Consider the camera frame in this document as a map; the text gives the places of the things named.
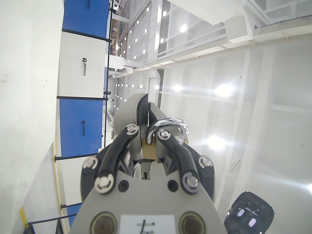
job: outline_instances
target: white wall panel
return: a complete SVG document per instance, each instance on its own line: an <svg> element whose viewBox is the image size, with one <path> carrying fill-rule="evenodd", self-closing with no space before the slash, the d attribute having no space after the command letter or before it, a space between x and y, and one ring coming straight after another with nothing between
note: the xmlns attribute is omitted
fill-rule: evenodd
<svg viewBox="0 0 312 234"><path fill-rule="evenodd" d="M106 41L62 32L59 95L103 97Z"/></svg>

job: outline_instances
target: metal ring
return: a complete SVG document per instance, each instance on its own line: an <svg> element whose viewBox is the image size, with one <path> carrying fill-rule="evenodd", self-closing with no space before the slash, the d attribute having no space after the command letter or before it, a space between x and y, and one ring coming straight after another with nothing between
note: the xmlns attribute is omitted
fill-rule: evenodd
<svg viewBox="0 0 312 234"><path fill-rule="evenodd" d="M189 133L187 124L184 120L181 120L179 118L164 118L158 120L156 123L154 123L149 131L146 134L146 143L151 145L153 142L153 134L155 131L158 131L161 128L164 127L177 127L181 130L182 133L182 139L185 140L187 134Z"/></svg>
<svg viewBox="0 0 312 234"><path fill-rule="evenodd" d="M113 185L114 176L110 173L107 177L97 177L94 182L94 189L100 194L105 194L112 189Z"/></svg>
<svg viewBox="0 0 312 234"><path fill-rule="evenodd" d="M127 126L127 135L128 136L132 136L132 135L135 135L137 132L138 132L138 127L136 124L128 124Z"/></svg>
<svg viewBox="0 0 312 234"><path fill-rule="evenodd" d="M94 156L91 156L89 158L87 158L82 165L82 168L92 168L92 170L94 170L98 165L98 159Z"/></svg>
<svg viewBox="0 0 312 234"><path fill-rule="evenodd" d="M206 167L213 167L214 163L213 161L206 155L202 155L198 159L198 164L201 168L206 168Z"/></svg>
<svg viewBox="0 0 312 234"><path fill-rule="evenodd" d="M160 129L158 131L158 137L161 140L168 140L171 137L171 134L167 130Z"/></svg>

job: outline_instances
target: yellow floor line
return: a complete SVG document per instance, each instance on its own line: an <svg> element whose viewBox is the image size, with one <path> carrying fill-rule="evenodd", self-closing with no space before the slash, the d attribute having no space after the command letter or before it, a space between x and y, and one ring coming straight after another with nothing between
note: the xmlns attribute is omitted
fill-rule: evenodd
<svg viewBox="0 0 312 234"><path fill-rule="evenodd" d="M23 222L24 226L26 226L27 218L26 218L26 214L25 214L23 207L20 208L20 218L21 218L21 221Z"/></svg>

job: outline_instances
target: screw head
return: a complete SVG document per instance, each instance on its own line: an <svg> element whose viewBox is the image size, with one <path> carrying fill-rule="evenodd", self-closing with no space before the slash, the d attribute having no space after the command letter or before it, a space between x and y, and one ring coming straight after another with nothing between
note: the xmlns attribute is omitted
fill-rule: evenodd
<svg viewBox="0 0 312 234"><path fill-rule="evenodd" d="M186 178L186 183L190 188L196 188L198 185L198 179L194 176L187 177Z"/></svg>
<svg viewBox="0 0 312 234"><path fill-rule="evenodd" d="M83 169L92 168L94 170L98 165L98 159L94 156L87 158L82 165Z"/></svg>

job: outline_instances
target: ceiling light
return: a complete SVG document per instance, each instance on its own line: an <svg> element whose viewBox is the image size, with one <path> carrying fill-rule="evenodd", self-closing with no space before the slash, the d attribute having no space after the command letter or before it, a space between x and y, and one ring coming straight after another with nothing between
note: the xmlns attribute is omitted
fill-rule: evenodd
<svg viewBox="0 0 312 234"><path fill-rule="evenodd" d="M180 92L182 90L182 87L180 85L174 85L173 89L176 92Z"/></svg>
<svg viewBox="0 0 312 234"><path fill-rule="evenodd" d="M217 136L212 136L206 140L206 144L214 150L219 150L226 145L226 142Z"/></svg>
<svg viewBox="0 0 312 234"><path fill-rule="evenodd" d="M181 26L180 31L181 33L185 32L187 30L187 26L184 24Z"/></svg>
<svg viewBox="0 0 312 234"><path fill-rule="evenodd" d="M232 86L223 84L223 85L218 86L214 90L214 93L220 97L228 97L232 93L233 90L234 88Z"/></svg>

